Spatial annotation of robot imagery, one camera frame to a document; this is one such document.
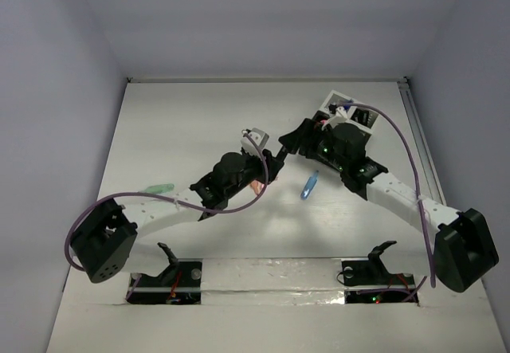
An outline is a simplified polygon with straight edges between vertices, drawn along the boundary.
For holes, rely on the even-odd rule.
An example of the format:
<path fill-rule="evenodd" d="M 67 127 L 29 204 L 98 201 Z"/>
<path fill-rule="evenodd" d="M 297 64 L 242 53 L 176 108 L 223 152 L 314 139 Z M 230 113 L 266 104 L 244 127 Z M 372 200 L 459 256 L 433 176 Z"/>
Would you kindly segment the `blue cap black highlighter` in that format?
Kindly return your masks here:
<path fill-rule="evenodd" d="M 344 106 L 345 110 L 346 110 L 346 111 L 350 110 L 350 109 L 351 109 L 351 107 L 352 107 L 352 104 L 353 104 L 353 101 L 352 101 L 352 100 L 349 100 L 349 101 L 347 102 L 347 104 Z"/>

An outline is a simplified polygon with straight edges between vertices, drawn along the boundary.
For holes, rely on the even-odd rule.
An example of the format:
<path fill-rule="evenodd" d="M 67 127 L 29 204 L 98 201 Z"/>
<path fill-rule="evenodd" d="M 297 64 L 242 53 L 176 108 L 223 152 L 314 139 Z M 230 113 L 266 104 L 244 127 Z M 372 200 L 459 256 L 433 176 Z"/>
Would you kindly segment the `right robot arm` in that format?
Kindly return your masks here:
<path fill-rule="evenodd" d="M 301 155 L 339 173 L 344 186 L 390 211 L 424 239 L 425 273 L 454 292 L 464 292 L 499 262 L 484 215 L 456 210 L 409 187 L 366 153 L 368 134 L 347 120 L 336 125 L 305 119 L 279 138 L 289 154 Z"/>

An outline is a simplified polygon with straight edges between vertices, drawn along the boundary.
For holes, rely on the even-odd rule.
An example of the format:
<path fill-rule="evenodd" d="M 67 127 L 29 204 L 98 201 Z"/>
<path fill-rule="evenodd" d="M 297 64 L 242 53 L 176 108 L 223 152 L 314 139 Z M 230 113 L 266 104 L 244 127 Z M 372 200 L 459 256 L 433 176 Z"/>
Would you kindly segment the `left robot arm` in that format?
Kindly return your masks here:
<path fill-rule="evenodd" d="M 110 194 L 86 209 L 65 239 L 65 258 L 93 284 L 121 272 L 151 277 L 167 285 L 176 276 L 176 258 L 158 232 L 219 214 L 235 214 L 253 206 L 230 207 L 231 199 L 252 182 L 264 187 L 284 166 L 283 153 L 243 149 L 224 154 L 213 170 L 179 193 L 121 192 Z"/>

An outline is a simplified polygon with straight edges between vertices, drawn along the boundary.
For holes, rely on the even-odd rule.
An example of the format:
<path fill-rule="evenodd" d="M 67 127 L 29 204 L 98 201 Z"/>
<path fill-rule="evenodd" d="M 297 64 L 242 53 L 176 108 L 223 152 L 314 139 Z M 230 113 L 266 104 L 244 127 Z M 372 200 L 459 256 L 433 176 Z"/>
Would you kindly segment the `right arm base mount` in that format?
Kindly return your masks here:
<path fill-rule="evenodd" d="M 412 275 L 390 273 L 381 259 L 396 241 L 375 246 L 366 257 L 341 262 L 336 280 L 344 288 L 346 304 L 418 304 L 418 292 Z"/>

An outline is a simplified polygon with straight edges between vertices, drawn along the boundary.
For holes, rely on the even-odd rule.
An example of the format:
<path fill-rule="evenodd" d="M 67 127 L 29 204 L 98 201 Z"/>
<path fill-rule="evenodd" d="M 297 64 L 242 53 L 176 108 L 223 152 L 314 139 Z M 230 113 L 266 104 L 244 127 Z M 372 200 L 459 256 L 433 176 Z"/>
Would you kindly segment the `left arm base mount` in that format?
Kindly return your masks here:
<path fill-rule="evenodd" d="M 202 300 L 202 261 L 179 260 L 164 243 L 167 266 L 157 276 L 137 273 L 130 279 L 125 297 L 129 304 L 138 305 L 196 305 Z"/>

